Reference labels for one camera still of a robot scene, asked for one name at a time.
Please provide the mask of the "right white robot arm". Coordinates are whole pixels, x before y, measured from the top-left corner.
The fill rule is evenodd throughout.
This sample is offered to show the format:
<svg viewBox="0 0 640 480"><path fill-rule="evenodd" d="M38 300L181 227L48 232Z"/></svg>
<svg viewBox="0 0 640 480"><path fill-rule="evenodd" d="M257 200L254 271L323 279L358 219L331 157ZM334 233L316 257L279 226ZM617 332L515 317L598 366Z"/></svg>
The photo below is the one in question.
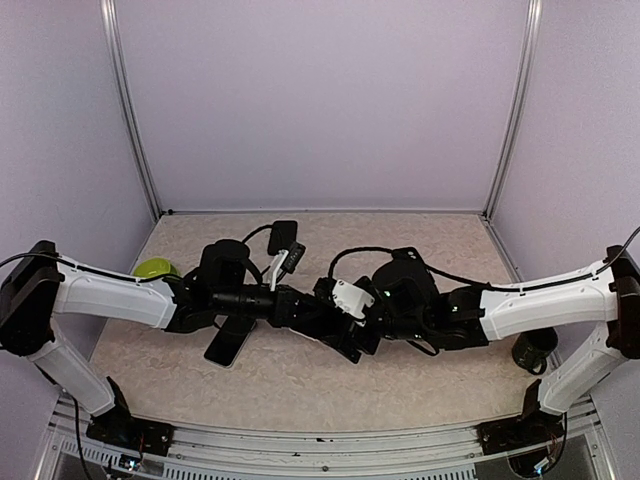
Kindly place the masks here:
<svg viewBox="0 0 640 480"><path fill-rule="evenodd" d="M639 357L639 268L625 247L580 270L537 281L492 285L460 278L441 293L439 269L417 250L389 250L390 261L359 284L339 280L330 269L315 296L342 310L361 330L393 340L425 341L436 351L484 347L507 337L562 325L595 327L553 372L527 389L511 433L523 444L546 432L594 385Z"/></svg>

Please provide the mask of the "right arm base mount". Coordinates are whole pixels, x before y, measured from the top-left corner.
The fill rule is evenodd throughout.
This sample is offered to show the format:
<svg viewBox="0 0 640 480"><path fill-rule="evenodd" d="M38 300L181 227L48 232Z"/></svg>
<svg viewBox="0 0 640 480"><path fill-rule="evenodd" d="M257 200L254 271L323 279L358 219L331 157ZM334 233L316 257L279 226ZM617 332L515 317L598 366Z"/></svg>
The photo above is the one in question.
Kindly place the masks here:
<svg viewBox="0 0 640 480"><path fill-rule="evenodd" d="M527 388L520 414L483 422L476 427L484 455L534 446L564 436L567 429L564 415L552 415L541 410L538 400L541 383L541 380L536 380Z"/></svg>

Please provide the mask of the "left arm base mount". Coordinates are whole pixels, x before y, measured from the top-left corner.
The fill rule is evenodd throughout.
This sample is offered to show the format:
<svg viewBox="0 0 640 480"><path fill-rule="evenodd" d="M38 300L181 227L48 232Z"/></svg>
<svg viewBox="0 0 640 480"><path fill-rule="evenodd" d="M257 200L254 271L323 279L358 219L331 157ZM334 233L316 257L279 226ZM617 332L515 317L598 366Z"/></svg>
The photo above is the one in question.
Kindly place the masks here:
<svg viewBox="0 0 640 480"><path fill-rule="evenodd" d="M175 427L169 423L135 417L117 383L107 378L114 393L114 407L99 416L91 416L86 430L88 438L139 454L166 457Z"/></svg>

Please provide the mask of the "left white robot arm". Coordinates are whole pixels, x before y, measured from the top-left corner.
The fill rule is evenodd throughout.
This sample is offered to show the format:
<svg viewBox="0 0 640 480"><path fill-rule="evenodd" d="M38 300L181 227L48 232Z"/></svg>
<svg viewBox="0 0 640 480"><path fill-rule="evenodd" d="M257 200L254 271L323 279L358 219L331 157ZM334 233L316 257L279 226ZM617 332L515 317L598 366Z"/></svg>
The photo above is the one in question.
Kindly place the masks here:
<svg viewBox="0 0 640 480"><path fill-rule="evenodd" d="M212 325L218 315L295 329L322 308L294 288L264 285L249 247L233 239L206 246L199 266L184 278L100 270L59 255L50 241L12 259L17 265L1 285L2 347L29 358L121 445L139 436L139 421L117 384L99 376L55 327L54 315L121 319L186 334Z"/></svg>

